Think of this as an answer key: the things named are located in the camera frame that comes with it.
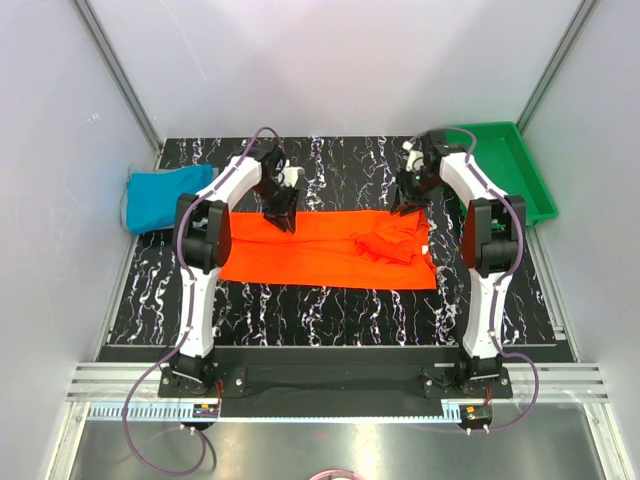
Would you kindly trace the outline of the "orange t shirt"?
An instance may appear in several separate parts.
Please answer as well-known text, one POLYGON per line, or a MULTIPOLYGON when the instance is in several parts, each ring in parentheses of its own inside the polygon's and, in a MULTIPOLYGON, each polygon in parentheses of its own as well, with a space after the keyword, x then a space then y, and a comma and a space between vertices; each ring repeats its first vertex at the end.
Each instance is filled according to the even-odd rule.
POLYGON ((423 213, 300 212, 284 233, 259 213, 231 214, 232 249, 220 278, 274 285, 434 290, 423 213))

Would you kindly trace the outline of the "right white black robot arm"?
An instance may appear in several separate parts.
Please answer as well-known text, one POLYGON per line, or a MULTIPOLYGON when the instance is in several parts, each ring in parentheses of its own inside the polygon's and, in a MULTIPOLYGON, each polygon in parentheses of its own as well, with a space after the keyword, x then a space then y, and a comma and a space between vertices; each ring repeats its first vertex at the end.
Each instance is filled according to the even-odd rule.
POLYGON ((484 397, 508 381, 501 329, 507 290, 524 254, 526 201, 509 195, 484 173, 471 144, 451 144, 446 128, 426 131, 402 145, 405 165, 396 174, 391 212, 401 216, 426 207, 429 192, 446 185, 466 204, 461 256, 470 274, 470 307, 458 359, 435 383, 444 392, 484 397))

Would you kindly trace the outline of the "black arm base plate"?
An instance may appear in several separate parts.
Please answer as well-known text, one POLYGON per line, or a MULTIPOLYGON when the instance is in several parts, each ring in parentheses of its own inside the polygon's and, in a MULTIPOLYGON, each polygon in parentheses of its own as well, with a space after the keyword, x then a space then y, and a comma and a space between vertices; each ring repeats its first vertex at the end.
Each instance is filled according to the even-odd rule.
POLYGON ((218 392, 242 398, 276 389, 393 391, 428 399, 510 399, 502 361, 466 366, 457 347, 217 347, 201 381, 172 364, 161 369, 159 395, 195 398, 218 392))

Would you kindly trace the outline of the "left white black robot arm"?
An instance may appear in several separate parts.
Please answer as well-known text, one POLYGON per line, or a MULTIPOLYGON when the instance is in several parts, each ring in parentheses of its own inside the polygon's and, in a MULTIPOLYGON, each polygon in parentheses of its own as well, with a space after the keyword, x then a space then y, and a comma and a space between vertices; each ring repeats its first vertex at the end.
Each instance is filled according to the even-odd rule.
POLYGON ((247 147, 207 186, 179 197, 173 230, 182 281, 179 333, 176 346, 161 362, 193 395, 220 386, 213 360, 213 309, 222 267, 232 250, 231 212, 253 191, 262 201, 263 218, 293 234, 303 175, 304 169, 291 164, 280 145, 247 147))

